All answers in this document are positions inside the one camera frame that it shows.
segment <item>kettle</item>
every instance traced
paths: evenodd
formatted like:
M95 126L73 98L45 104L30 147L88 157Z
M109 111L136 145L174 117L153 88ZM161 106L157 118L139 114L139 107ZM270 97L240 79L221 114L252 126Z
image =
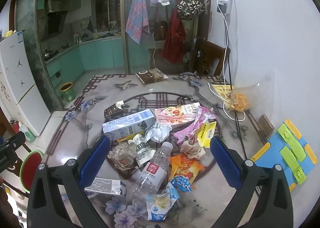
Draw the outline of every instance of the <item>kettle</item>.
M44 54L43 54L44 60L46 61L46 60L50 59L50 58L51 58L51 55L52 55L52 51L46 49L46 50L44 51Z

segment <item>orange chip bag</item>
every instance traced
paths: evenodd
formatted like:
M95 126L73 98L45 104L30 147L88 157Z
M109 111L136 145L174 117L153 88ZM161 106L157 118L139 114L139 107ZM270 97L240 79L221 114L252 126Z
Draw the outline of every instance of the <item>orange chip bag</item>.
M191 184L204 167L199 161L189 159L185 154L171 157L172 165L169 182L183 192L191 192Z

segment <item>brown bag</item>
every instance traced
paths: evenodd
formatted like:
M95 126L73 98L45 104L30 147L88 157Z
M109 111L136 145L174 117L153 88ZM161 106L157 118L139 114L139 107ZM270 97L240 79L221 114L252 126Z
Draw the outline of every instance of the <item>brown bag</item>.
M158 6L156 7L155 29L154 29L154 32L153 32L154 41L165 40L166 37L167 37L167 34L168 34L168 21L169 21L168 7L166 6L165 9L166 9L167 21L157 21Z

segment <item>range hood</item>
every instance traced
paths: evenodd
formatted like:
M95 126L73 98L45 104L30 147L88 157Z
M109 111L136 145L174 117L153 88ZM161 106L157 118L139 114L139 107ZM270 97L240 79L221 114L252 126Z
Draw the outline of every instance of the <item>range hood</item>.
M53 37L63 31L64 21L68 11L62 10L62 2L55 0L46 1L46 22L43 38Z

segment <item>white wall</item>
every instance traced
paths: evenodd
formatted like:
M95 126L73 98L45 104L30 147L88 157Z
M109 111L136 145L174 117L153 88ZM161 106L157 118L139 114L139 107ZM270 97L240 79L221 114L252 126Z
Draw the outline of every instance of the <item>white wall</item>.
M4 29L6 32L9 30L10 2L11 2L11 0L8 0L7 3L5 4L4 8L0 12L0 29ZM4 115L6 116L6 118L8 120L10 120L10 118L12 116L1 98L0 98L0 107L1 107L2 111L4 112Z
M212 28L208 40L224 43L223 19L212 0ZM231 71L236 86L257 83L268 75L271 88L263 90L265 112L277 129L290 118L320 158L320 14L312 0L236 0L238 56L235 52L236 14L231 13L230 42L233 43ZM320 195L320 164L307 180L292 191L294 226L298 227Z
M81 8L68 12L64 23L70 23L92 15L91 0L81 0Z

